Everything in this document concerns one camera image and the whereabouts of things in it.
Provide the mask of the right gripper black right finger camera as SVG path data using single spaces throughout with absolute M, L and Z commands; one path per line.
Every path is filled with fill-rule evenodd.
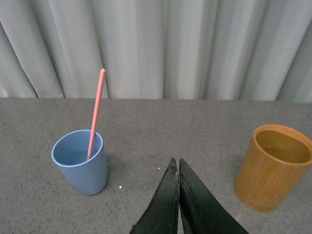
M 246 234 L 184 159 L 179 160 L 179 204 L 185 234 Z

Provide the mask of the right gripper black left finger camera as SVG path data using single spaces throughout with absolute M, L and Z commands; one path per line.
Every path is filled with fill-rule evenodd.
M 179 176 L 172 158 L 147 207 L 131 234 L 176 234 L 179 213 Z

